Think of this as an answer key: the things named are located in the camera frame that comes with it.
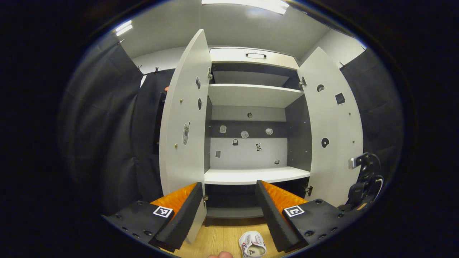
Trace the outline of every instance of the sneaker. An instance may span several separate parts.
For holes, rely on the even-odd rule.
[[[266,246],[260,233],[249,231],[239,238],[239,246],[244,258],[259,258],[265,255]]]

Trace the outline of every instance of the door hinge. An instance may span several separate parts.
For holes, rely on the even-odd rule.
[[[210,67],[209,67],[209,72],[207,73],[207,77],[209,78],[209,80],[213,79],[213,75],[210,73]]]
[[[300,88],[300,90],[303,90],[303,87],[301,86],[306,86],[306,81],[304,80],[304,77],[301,76],[301,81],[298,83],[298,88]]]
[[[203,195],[202,199],[204,200],[204,207],[206,206],[206,201],[209,200],[209,197],[207,195]]]
[[[306,191],[306,193],[308,194],[308,196],[311,196],[311,194],[313,193],[313,187],[310,186],[310,187],[305,187],[304,190]]]

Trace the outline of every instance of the black curtain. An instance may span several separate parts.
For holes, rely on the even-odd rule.
[[[157,140],[162,117],[164,88],[169,86],[175,69],[147,74],[137,96],[132,116],[132,144],[137,157],[138,189],[144,201],[162,197]]]
[[[395,84],[384,64],[366,49],[342,69],[357,102],[364,134],[364,152],[381,160],[385,182],[398,164],[403,145],[403,110]]]
[[[106,215],[141,199],[131,118],[142,73],[108,34],[83,56],[58,116],[58,142],[76,189]]]

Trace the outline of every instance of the drawer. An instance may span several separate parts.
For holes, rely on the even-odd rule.
[[[248,48],[211,48],[210,57],[215,63],[253,63],[298,69],[294,57],[266,50]]]

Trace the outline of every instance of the ceiling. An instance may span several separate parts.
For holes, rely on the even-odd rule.
[[[120,35],[131,58],[188,45],[204,29],[208,45],[273,50],[301,59],[330,28],[292,7],[284,15],[256,7],[173,0],[132,19]]]

